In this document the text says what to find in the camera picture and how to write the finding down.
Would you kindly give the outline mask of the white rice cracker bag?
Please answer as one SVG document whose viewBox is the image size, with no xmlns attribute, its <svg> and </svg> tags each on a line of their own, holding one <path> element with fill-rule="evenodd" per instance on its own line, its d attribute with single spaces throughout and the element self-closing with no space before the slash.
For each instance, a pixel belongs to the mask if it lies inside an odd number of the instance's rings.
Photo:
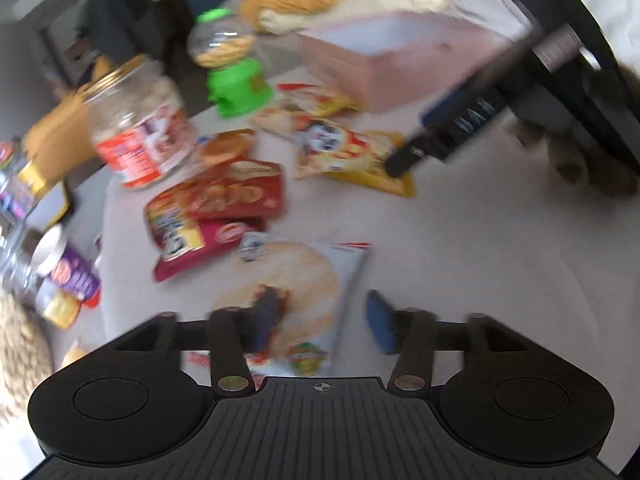
<svg viewBox="0 0 640 480">
<path fill-rule="evenodd" d="M 244 235 L 218 273 L 220 291 L 213 308 L 248 308 L 265 287 L 286 296 L 268 346 L 246 356 L 253 375 L 329 374 L 347 299 L 370 249 L 368 243 L 296 242 L 259 232 Z"/>
</svg>

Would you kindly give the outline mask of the small dark glass jar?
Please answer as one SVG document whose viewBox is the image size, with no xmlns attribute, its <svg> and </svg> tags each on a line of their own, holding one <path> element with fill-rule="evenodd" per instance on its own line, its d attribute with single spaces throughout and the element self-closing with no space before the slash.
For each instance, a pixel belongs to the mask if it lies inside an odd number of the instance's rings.
<svg viewBox="0 0 640 480">
<path fill-rule="evenodd" d="M 1 237 L 1 289 L 26 307 L 33 307 L 42 277 L 32 266 L 32 255 L 41 233 L 16 224 Z"/>
</svg>

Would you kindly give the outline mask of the dark jacket on stand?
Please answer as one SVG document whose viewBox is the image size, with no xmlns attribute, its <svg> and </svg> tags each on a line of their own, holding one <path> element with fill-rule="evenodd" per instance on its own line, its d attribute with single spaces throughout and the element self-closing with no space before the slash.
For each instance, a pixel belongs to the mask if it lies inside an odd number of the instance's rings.
<svg viewBox="0 0 640 480">
<path fill-rule="evenodd" d="M 115 65 L 142 53 L 162 56 L 163 36 L 153 0 L 85 0 L 76 32 Z"/>
</svg>

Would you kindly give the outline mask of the clear jar red label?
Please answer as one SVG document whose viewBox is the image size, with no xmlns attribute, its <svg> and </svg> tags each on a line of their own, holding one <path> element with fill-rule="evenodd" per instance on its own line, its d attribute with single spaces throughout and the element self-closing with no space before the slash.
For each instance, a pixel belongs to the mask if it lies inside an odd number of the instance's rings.
<svg viewBox="0 0 640 480">
<path fill-rule="evenodd" d="M 82 99 L 92 145 L 124 188 L 163 180 L 196 147 L 178 88 L 144 54 L 90 84 Z"/>
</svg>

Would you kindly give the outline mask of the dark red snack bag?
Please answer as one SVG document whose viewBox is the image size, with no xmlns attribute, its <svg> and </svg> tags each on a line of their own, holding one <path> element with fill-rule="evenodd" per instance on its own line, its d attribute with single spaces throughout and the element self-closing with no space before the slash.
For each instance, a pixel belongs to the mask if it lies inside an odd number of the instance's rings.
<svg viewBox="0 0 640 480">
<path fill-rule="evenodd" d="M 144 220 L 160 252 L 153 269 L 157 283 L 237 248 L 247 232 L 263 231 L 261 218 L 196 220 L 169 192 L 160 193 L 144 206 Z"/>
</svg>

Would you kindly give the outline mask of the pink cardboard box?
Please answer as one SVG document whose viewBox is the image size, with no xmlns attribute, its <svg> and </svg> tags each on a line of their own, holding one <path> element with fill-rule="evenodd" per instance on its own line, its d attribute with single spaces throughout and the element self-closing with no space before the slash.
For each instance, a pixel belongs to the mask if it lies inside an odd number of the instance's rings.
<svg viewBox="0 0 640 480">
<path fill-rule="evenodd" d="M 311 76 L 375 113 L 454 88 L 512 46 L 467 20 L 412 12 L 350 18 L 298 38 Z"/>
</svg>

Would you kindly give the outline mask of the small yellow pudding cup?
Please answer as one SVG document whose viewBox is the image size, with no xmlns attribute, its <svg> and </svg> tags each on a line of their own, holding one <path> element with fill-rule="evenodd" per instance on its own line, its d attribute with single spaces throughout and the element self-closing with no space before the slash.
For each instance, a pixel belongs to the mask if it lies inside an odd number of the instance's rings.
<svg viewBox="0 0 640 480">
<path fill-rule="evenodd" d="M 52 325 L 68 330 L 75 323 L 81 304 L 53 282 L 44 280 L 36 293 L 35 308 Z"/>
</svg>

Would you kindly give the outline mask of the colourful bottles on shelf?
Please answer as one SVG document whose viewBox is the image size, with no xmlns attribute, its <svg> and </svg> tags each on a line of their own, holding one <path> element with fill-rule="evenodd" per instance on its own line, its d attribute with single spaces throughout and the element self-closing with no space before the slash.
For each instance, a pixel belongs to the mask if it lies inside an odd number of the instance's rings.
<svg viewBox="0 0 640 480">
<path fill-rule="evenodd" d="M 1 208 L 25 220 L 49 188 L 47 180 L 22 151 L 21 144 L 1 142 Z"/>
</svg>

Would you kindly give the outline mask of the red cartoon snack bag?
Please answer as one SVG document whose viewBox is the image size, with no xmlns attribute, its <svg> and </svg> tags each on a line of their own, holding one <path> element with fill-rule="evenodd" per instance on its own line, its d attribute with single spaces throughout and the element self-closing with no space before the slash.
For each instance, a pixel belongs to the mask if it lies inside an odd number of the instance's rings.
<svg viewBox="0 0 640 480">
<path fill-rule="evenodd" d="M 277 84 L 277 90 L 277 101 L 250 118 L 253 129 L 291 139 L 296 129 L 307 120 L 360 111 L 360 106 L 344 93 L 321 84 L 285 82 Z"/>
</svg>

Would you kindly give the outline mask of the large glass peanut jar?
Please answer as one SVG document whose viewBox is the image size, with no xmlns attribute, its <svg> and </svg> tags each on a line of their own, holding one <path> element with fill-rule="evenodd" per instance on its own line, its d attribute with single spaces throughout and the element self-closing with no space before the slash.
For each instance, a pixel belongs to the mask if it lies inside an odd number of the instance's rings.
<svg viewBox="0 0 640 480">
<path fill-rule="evenodd" d="M 30 396 L 53 373 L 47 338 L 36 318 L 1 293 L 1 427 L 26 416 Z"/>
</svg>

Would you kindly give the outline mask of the yellow black tablet case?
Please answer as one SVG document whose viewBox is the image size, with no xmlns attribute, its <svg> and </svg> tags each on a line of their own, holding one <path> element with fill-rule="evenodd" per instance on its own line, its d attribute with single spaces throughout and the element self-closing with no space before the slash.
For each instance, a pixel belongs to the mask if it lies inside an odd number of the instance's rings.
<svg viewBox="0 0 640 480">
<path fill-rule="evenodd" d="M 26 224 L 39 232 L 46 232 L 60 223 L 72 208 L 72 199 L 64 181 L 58 182 L 26 217 Z"/>
</svg>

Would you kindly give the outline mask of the green candy dispenser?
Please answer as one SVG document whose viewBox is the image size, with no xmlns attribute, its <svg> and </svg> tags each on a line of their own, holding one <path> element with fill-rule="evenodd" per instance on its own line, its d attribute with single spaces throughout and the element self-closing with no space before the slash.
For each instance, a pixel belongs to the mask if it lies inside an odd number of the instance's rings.
<svg viewBox="0 0 640 480">
<path fill-rule="evenodd" d="M 262 63 L 254 55 L 254 29 L 227 8 L 201 13 L 186 47 L 193 62 L 207 72 L 207 99 L 222 118 L 254 113 L 272 98 Z"/>
</svg>

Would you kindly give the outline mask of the orange plastic lid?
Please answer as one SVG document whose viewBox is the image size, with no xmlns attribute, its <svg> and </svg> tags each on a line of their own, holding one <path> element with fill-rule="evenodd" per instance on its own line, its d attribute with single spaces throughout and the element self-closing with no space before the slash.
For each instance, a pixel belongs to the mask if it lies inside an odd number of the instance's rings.
<svg viewBox="0 0 640 480">
<path fill-rule="evenodd" d="M 77 362 L 78 360 L 86 356 L 88 353 L 89 351 L 82 346 L 80 341 L 78 339 L 75 339 L 73 343 L 70 345 L 70 348 L 66 351 L 66 353 L 63 356 L 63 359 L 61 362 L 61 368 L 64 368 L 66 366 L 69 366 L 70 364 Z"/>
</svg>

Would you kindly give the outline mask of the yellow cartoon snack bag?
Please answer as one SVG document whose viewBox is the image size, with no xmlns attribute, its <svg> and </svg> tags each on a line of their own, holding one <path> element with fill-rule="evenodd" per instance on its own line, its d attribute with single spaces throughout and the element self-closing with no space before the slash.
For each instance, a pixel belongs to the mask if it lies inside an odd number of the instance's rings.
<svg viewBox="0 0 640 480">
<path fill-rule="evenodd" d="M 394 178 L 384 169 L 384 162 L 403 140 L 399 132 L 357 132 L 329 119 L 299 117 L 293 130 L 296 146 L 294 177 L 303 179 L 323 174 L 333 180 L 400 197 L 416 197 L 411 174 Z"/>
</svg>

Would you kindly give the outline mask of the round bread packet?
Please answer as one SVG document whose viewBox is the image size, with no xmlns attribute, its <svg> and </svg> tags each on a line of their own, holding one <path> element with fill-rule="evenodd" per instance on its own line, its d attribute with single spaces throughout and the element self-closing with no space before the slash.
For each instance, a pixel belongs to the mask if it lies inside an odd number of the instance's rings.
<svg viewBox="0 0 640 480">
<path fill-rule="evenodd" d="M 255 141 L 256 132 L 253 129 L 220 132 L 198 146 L 196 158 L 204 166 L 217 166 L 250 156 Z"/>
</svg>

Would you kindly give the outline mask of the purple drink cup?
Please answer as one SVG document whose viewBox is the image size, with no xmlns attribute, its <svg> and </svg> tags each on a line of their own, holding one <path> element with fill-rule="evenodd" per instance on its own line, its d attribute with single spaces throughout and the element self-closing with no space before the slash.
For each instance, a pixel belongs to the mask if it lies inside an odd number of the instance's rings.
<svg viewBox="0 0 640 480">
<path fill-rule="evenodd" d="M 51 226 L 32 253 L 32 270 L 48 278 L 81 304 L 95 308 L 101 299 L 101 281 L 94 265 L 70 244 L 62 226 Z"/>
</svg>

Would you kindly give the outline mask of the white table cloth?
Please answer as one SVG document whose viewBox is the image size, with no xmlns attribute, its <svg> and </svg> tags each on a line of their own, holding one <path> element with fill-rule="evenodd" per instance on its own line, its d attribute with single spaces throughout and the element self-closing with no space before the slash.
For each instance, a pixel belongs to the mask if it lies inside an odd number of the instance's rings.
<svg viewBox="0 0 640 480">
<path fill-rule="evenodd" d="M 257 133 L 253 155 L 285 168 L 286 211 L 275 236 L 302 242 L 369 243 L 343 318 L 332 370 L 388 377 L 364 318 L 377 289 L 397 307 L 444 320 L 486 313 L 597 377 L 615 404 L 600 460 L 620 471 L 639 445 L 639 196 L 609 198 L 555 177 L 546 151 L 523 150 L 503 114 L 448 162 L 413 170 L 417 198 L 326 177 L 293 180 L 295 148 Z M 186 176 L 139 191 L 111 180 L 105 194 L 102 298 L 107 339 L 158 312 L 205 318 L 228 258 L 156 284 L 157 255 L 145 203 Z"/>
</svg>

